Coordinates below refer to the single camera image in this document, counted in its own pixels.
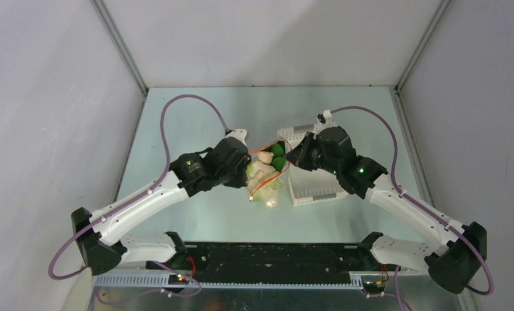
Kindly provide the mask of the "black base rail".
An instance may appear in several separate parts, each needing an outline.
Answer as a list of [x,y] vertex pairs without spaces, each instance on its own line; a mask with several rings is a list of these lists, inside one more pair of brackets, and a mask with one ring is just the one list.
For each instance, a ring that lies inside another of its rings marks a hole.
[[223,284],[347,284],[352,272],[382,265],[357,244],[186,242],[169,266],[199,282]]

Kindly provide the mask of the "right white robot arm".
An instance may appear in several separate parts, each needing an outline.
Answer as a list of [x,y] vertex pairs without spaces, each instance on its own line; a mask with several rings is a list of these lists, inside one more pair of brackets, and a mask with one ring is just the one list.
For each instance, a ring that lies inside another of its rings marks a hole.
[[460,294],[487,257],[487,231],[477,222],[465,225],[409,195],[386,168],[358,155],[339,126],[308,132],[286,153],[286,160],[306,171],[324,170],[341,188],[389,212],[409,225],[422,243],[396,240],[373,232],[361,243],[360,265],[375,271],[383,264],[427,271],[433,281]]

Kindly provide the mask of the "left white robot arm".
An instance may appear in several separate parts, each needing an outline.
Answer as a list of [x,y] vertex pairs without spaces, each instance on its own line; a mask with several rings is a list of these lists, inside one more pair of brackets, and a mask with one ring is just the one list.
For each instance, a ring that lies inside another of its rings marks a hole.
[[92,275],[102,275],[127,262],[158,261],[172,270],[184,267],[187,253],[177,233],[137,240],[126,235],[131,229],[166,207],[223,185],[234,189],[247,184],[250,155],[247,131],[229,131],[214,148],[182,154],[164,176],[139,193],[90,212],[80,207],[71,221],[84,264]]

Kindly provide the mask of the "pale green cabbage leaf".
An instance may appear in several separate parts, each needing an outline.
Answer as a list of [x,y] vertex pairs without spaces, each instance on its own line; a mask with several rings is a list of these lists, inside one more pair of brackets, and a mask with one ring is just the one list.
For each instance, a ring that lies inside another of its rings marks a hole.
[[280,172],[270,165],[260,161],[251,162],[247,169],[247,190],[250,193],[250,201],[263,202],[263,194],[271,190],[280,191],[283,188]]

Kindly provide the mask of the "clear zip top bag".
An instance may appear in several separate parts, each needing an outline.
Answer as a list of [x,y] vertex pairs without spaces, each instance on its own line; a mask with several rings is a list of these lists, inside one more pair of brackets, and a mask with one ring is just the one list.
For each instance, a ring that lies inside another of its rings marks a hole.
[[267,208],[279,205],[280,192],[286,187],[290,168],[285,156],[291,149],[290,143],[279,136],[272,143],[249,152],[251,161],[246,168],[246,190],[250,202],[261,203]]

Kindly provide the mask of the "white plastic basket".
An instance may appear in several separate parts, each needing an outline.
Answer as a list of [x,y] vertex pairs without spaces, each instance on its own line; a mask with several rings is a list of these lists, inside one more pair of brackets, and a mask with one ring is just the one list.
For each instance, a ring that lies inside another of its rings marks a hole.
[[[279,138],[290,147],[296,147],[307,132],[313,132],[319,124],[306,124],[277,131]],[[309,205],[345,198],[348,193],[339,186],[336,178],[324,171],[306,171],[292,163],[287,170],[288,189],[294,206]]]

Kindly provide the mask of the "green bok choy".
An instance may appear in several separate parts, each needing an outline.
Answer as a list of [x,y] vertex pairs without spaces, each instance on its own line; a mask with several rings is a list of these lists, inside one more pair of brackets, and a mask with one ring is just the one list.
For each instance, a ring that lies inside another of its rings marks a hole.
[[269,146],[266,149],[267,152],[271,152],[273,154],[272,161],[270,163],[270,166],[272,166],[274,169],[276,169],[278,172],[281,172],[283,170],[283,167],[285,166],[286,160],[285,160],[285,154],[286,154],[286,147],[284,141],[278,141],[272,146]]

